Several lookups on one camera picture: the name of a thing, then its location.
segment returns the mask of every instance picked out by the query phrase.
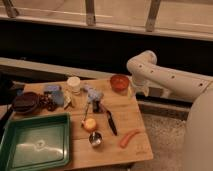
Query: white container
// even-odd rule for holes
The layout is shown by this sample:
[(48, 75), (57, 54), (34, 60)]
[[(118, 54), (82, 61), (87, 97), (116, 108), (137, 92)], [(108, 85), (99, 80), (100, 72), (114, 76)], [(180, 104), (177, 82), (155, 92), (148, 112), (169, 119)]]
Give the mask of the white container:
[(69, 77), (67, 84), (71, 89), (71, 92), (74, 94), (80, 94), (81, 92), (81, 80), (79, 77)]

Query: carrot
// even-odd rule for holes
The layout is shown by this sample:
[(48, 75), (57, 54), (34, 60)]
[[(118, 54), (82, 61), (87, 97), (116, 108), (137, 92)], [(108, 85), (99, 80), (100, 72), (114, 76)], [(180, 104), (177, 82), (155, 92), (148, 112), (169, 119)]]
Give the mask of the carrot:
[(140, 130), (139, 129), (134, 129), (134, 130), (131, 130), (129, 132), (127, 132), (123, 138), (120, 140), (119, 142), (119, 146), (121, 148), (126, 148), (127, 144), (129, 143), (129, 141), (132, 139), (132, 137), (136, 134), (140, 133)]

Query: utensil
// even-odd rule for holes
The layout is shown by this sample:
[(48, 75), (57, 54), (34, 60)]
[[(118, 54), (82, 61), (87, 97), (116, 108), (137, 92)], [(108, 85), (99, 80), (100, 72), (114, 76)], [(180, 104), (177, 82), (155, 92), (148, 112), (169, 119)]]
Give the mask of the utensil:
[(85, 106), (85, 109), (84, 109), (84, 119), (81, 121), (81, 127), (83, 127), (84, 126), (84, 122), (85, 122), (85, 120), (86, 120), (86, 118), (87, 118), (87, 113), (88, 113), (88, 109), (89, 109), (89, 104), (90, 103), (86, 103), (86, 106)]
[(117, 133), (117, 129), (116, 129), (115, 123), (112, 118), (112, 113), (103, 104), (99, 103), (99, 106), (102, 109), (102, 111), (107, 114), (109, 126), (110, 126), (112, 132), (114, 133), (114, 135), (117, 136), (118, 133)]

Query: dark bowl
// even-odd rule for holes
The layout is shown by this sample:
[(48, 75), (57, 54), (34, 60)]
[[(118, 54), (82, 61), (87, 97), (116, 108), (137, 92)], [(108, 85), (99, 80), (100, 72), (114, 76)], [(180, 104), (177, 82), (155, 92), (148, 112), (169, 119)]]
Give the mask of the dark bowl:
[(39, 106), (39, 96), (34, 92), (26, 92), (16, 96), (12, 108), (16, 113), (27, 114), (33, 112)]

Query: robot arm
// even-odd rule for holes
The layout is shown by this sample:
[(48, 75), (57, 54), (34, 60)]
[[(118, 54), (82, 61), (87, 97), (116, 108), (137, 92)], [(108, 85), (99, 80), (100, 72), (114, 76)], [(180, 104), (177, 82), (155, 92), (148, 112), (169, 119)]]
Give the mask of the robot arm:
[(152, 51), (131, 58), (127, 68), (136, 87), (151, 80), (194, 101), (186, 123), (183, 171), (213, 170), (213, 77), (156, 66)]
[(168, 88), (190, 101), (211, 87), (213, 77), (164, 68), (156, 65), (157, 57), (152, 51), (145, 51), (127, 62), (133, 84), (146, 86), (146, 80)]

